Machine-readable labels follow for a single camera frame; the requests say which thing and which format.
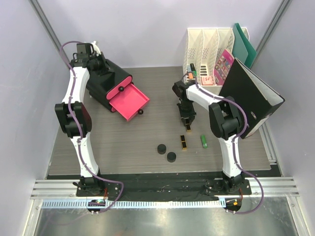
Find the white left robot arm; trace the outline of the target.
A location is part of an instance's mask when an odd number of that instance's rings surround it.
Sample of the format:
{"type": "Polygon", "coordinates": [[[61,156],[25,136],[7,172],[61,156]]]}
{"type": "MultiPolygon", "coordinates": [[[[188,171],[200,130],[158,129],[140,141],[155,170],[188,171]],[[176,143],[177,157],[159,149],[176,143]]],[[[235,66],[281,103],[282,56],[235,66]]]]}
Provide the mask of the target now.
{"type": "Polygon", "coordinates": [[[66,94],[61,103],[55,105],[55,113],[62,132],[71,140],[80,165],[80,179],[73,184],[79,195],[100,196],[105,191],[105,183],[100,176],[92,145],[92,119],[83,104],[86,85],[90,78],[89,65],[101,55],[96,44],[70,41],[60,48],[60,55],[69,67],[70,78],[66,94]]]}

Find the black drawer cabinet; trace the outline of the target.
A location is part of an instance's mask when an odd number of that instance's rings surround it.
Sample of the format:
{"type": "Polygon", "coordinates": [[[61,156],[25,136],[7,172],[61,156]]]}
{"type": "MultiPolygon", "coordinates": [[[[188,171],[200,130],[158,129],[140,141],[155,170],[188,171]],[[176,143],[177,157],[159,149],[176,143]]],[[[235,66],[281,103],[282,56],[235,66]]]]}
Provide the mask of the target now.
{"type": "Polygon", "coordinates": [[[106,60],[103,69],[89,69],[89,74],[86,88],[90,96],[109,111],[115,112],[116,110],[109,104],[110,100],[106,99],[106,95],[126,77],[132,75],[109,59],[106,60]]]}

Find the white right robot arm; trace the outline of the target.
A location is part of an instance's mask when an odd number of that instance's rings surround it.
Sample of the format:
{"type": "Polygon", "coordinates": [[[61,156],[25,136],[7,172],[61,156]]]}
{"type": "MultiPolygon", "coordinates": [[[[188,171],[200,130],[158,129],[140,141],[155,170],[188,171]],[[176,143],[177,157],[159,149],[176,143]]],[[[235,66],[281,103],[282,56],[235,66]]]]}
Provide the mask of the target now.
{"type": "Polygon", "coordinates": [[[234,194],[245,181],[238,149],[239,136],[247,125],[245,112],[231,96],[215,95],[202,88],[196,80],[188,83],[177,81],[172,90],[179,98],[177,106],[184,126],[190,126],[195,119],[193,103],[208,111],[210,129],[218,138],[222,152],[222,188],[227,194],[234,194]]]}

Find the green lip balm tube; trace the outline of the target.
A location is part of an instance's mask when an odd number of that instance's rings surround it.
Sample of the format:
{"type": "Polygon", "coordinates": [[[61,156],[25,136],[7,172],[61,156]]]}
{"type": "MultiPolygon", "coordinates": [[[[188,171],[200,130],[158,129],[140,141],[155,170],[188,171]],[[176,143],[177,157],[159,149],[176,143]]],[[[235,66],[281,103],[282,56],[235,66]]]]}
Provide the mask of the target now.
{"type": "Polygon", "coordinates": [[[203,148],[207,148],[208,145],[207,145],[207,141],[206,141],[205,135],[201,135],[200,139],[201,139],[201,143],[202,143],[203,148]]]}

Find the gold black lipstick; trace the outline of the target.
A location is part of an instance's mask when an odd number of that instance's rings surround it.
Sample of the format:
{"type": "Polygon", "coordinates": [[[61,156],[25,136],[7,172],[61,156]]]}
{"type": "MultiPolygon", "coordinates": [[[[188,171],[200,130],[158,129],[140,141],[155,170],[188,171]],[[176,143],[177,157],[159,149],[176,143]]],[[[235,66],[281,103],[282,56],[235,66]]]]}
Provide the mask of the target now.
{"type": "Polygon", "coordinates": [[[180,141],[181,141],[182,150],[186,150],[187,149],[187,143],[186,143],[186,138],[184,135],[180,136],[180,141]]]}
{"type": "Polygon", "coordinates": [[[189,124],[186,124],[186,131],[191,132],[191,126],[189,124]]]}

